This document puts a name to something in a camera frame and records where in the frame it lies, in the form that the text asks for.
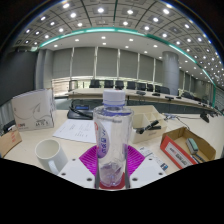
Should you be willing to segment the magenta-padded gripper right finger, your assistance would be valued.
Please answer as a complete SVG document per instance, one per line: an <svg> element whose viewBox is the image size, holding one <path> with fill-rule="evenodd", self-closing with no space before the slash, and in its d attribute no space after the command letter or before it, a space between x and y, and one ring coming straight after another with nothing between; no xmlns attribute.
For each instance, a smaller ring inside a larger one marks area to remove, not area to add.
<svg viewBox="0 0 224 224"><path fill-rule="evenodd" d="M166 164L150 149L128 147L125 186L127 189L143 187L166 176Z"/></svg>

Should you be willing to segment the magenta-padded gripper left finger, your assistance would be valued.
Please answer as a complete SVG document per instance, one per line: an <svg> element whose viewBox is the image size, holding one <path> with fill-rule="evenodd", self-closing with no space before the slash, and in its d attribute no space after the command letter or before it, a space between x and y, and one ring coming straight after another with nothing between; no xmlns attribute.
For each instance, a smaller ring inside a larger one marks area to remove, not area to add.
<svg viewBox="0 0 224 224"><path fill-rule="evenodd" d="M91 147L79 158L71 159L58 176L84 188L98 188L99 175L96 147Z"/></svg>

